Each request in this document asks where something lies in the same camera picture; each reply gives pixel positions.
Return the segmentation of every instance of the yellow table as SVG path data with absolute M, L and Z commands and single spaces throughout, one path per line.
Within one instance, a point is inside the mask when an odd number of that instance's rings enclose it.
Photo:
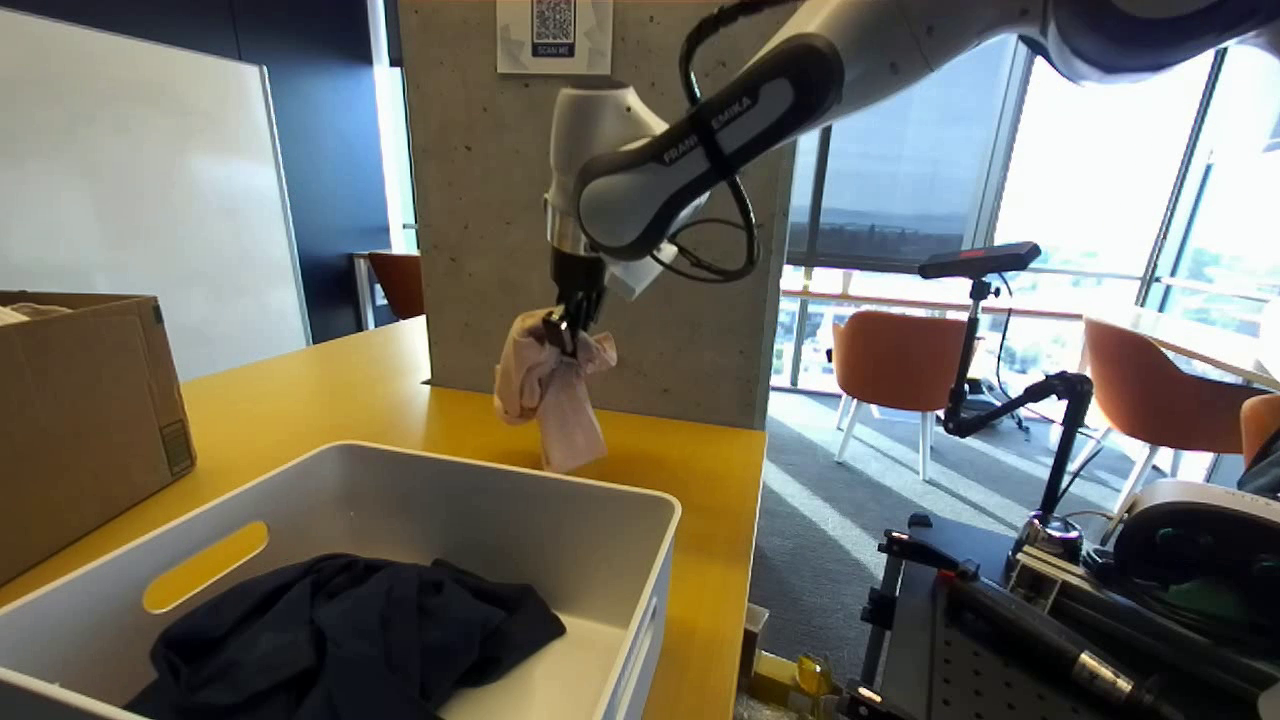
M 192 382 L 194 472 L 0 589 L 0 603 L 116 554 L 273 467 L 371 442 L 496 465 L 539 465 L 532 423 L 504 423 L 485 394 L 428 387 L 425 324 L 314 343 Z M 667 637 L 646 716 L 726 720 L 748 607 L 764 434 L 599 414 L 609 456 L 576 475 L 673 492 L 682 505 Z

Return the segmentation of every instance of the white wall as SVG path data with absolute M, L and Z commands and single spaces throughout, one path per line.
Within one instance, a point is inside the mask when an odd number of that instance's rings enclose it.
M 0 13 L 0 288 L 160 298 L 184 382 L 306 343 L 265 73 Z

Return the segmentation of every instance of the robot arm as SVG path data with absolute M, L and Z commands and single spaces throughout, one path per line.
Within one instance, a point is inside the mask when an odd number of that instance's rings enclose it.
M 1280 0 L 804 0 L 676 123 L 630 89 L 573 89 L 552 122 L 549 191 L 560 310 L 585 327 L 603 300 L 603 283 L 586 288 L 603 279 L 599 257 L 658 252 L 699 195 L 768 147 L 895 96 L 986 35 L 1027 40 L 1067 81 L 1102 81 L 1170 69 L 1272 21 Z

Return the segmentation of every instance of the white cloth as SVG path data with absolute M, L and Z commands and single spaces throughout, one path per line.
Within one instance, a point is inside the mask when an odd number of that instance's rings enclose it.
M 586 396 L 586 375 L 614 368 L 609 334 L 580 334 L 576 355 L 544 337 L 549 310 L 520 314 L 508 327 L 492 375 L 504 420 L 539 420 L 544 467 L 569 472 L 603 456 L 603 434 Z

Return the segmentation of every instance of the white plastic bin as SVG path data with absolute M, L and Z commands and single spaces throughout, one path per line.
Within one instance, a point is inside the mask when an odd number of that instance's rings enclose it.
M 664 641 L 679 505 L 658 492 L 552 472 L 392 452 L 320 448 L 0 612 L 0 669 L 122 706 L 153 679 L 153 641 L 199 599 L 324 554 L 437 558 L 489 581 L 532 583 L 569 633 L 489 689 L 455 693 L 462 716 L 642 716 Z M 145 589 L 199 550 L 265 528 L 265 550 L 153 617 Z

